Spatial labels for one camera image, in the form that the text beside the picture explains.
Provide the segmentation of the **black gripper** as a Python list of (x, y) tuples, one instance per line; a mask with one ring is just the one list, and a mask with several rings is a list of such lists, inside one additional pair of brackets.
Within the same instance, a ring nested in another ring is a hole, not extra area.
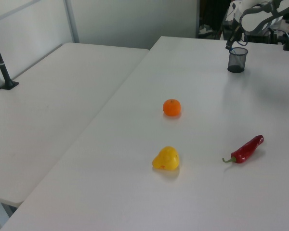
[(236, 39), (241, 38), (240, 23), (236, 19), (233, 20), (231, 28), (232, 28), (232, 34), (231, 34), (230, 40), (227, 41), (226, 47), (225, 47), (227, 50), (231, 50)]

